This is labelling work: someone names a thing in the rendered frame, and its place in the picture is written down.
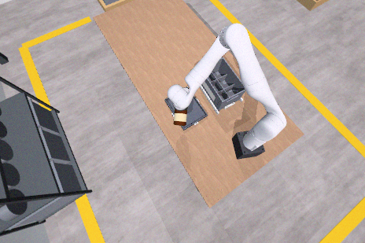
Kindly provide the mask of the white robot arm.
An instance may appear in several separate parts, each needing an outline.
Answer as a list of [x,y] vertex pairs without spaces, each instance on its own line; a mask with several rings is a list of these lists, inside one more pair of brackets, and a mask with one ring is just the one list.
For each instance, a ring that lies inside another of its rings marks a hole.
[[185,82],[190,88],[189,93],[175,84],[168,89],[168,98],[176,108],[187,108],[197,89],[210,76],[219,59],[229,50],[238,62],[241,82],[246,93],[262,103],[267,111],[267,114],[243,138],[244,146],[253,151],[273,139],[286,126],[286,118],[271,92],[254,54],[249,33],[242,24],[235,23],[224,27],[208,52],[187,74]]

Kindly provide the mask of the brown bottle with cream label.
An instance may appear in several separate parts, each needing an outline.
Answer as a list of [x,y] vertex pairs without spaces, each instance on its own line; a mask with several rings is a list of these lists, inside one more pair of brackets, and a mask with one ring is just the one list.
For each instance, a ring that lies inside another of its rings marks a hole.
[[174,125],[186,126],[187,110],[178,111],[175,109]]

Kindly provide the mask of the dark grey open-top crate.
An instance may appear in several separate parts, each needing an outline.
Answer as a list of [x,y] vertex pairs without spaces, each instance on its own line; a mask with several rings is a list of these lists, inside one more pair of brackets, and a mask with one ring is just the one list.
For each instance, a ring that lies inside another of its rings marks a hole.
[[218,111],[240,100],[245,93],[241,80],[223,57],[201,85]]

